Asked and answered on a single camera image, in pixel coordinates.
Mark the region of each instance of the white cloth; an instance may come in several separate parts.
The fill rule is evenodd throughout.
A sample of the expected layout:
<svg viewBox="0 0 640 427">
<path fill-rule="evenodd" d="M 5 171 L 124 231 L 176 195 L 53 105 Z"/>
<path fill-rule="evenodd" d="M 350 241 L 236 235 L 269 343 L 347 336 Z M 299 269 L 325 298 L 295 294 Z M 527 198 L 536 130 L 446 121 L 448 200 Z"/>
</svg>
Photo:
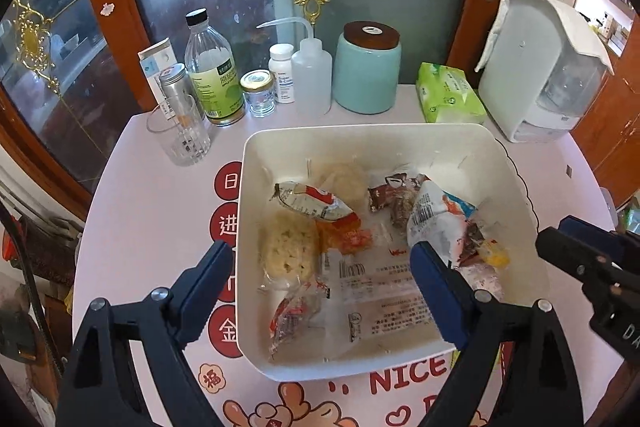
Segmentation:
<svg viewBox="0 0 640 427">
<path fill-rule="evenodd" d="M 476 66 L 476 72 L 484 68 L 489 61 L 494 50 L 495 43 L 500 35 L 502 25 L 507 19 L 507 13 L 509 12 L 511 3 L 515 1 L 517 0 L 500 0 L 498 15 L 495 18 L 494 26 L 489 32 L 489 36 L 484 46 L 484 52 L 482 52 L 480 62 L 478 62 L 478 65 Z M 609 54 L 607 54 L 607 49 L 604 47 L 604 44 L 598 36 L 591 30 L 591 28 L 589 28 L 584 17 L 568 4 L 558 0 L 545 1 L 554 8 L 562 28 L 564 28 L 566 37 L 574 50 L 580 55 L 599 58 L 604 66 L 607 67 L 609 72 L 613 74 L 613 66 L 611 65 Z"/>
</svg>

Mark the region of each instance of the barcode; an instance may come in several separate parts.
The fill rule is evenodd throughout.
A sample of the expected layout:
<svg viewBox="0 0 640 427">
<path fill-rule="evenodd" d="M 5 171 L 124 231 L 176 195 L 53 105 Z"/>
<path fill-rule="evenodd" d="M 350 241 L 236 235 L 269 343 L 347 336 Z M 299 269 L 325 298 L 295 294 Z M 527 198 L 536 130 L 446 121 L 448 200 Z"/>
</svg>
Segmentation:
<svg viewBox="0 0 640 427">
<path fill-rule="evenodd" d="M 356 275 L 360 276 L 364 274 L 364 264 L 347 264 L 345 263 L 345 261 L 340 261 L 340 279 L 344 279 L 346 277 L 356 277 Z"/>
<path fill-rule="evenodd" d="M 420 225 L 420 223 L 424 223 L 427 219 L 433 217 L 433 207 L 428 194 L 422 195 L 415 206 L 417 207 L 417 212 L 414 211 L 413 213 L 414 226 Z"/>
</svg>

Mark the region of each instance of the white plastic tray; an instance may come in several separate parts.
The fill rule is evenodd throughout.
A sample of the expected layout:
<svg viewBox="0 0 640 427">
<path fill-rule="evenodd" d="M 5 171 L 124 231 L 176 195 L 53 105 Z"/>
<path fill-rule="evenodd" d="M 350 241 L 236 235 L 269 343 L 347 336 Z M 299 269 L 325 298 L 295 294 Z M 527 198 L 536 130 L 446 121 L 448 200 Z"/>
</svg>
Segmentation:
<svg viewBox="0 0 640 427">
<path fill-rule="evenodd" d="M 325 360 L 313 335 L 269 354 L 269 322 L 283 293 L 258 288 L 264 276 L 258 230 L 274 183 L 308 181 L 308 160 L 355 159 L 365 170 L 388 175 L 411 165 L 443 190 L 472 204 L 483 217 L 505 225 L 500 237 L 512 256 L 500 280 L 505 300 L 531 305 L 546 296 L 548 280 L 535 249 L 536 229 L 524 187 L 500 144 L 476 124 L 377 124 L 267 130 L 244 147 L 236 253 L 238 346 L 258 371 L 276 381 L 339 378 L 423 360 L 453 349 L 433 325 L 362 342 L 350 353 Z"/>
</svg>

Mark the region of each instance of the wooden lid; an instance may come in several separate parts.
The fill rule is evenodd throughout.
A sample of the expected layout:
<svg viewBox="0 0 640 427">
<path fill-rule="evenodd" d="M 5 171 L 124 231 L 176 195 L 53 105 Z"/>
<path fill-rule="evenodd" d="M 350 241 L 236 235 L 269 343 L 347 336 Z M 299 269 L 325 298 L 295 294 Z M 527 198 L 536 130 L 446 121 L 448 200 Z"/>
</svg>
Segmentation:
<svg viewBox="0 0 640 427">
<path fill-rule="evenodd" d="M 350 22 L 344 26 L 347 42 L 367 50 L 392 50 L 400 43 L 400 33 L 391 26 L 372 21 Z"/>
</svg>

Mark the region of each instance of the black bottle cap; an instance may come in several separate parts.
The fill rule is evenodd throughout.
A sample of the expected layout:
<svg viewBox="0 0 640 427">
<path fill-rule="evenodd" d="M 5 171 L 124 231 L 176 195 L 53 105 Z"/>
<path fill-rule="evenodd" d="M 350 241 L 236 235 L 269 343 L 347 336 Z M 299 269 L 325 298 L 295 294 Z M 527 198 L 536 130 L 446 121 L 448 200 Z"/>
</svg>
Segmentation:
<svg viewBox="0 0 640 427">
<path fill-rule="evenodd" d="M 187 26 L 197 26 L 198 24 L 205 22 L 208 18 L 209 16 L 207 16 L 207 9 L 200 8 L 199 10 L 187 13 Z"/>
</svg>

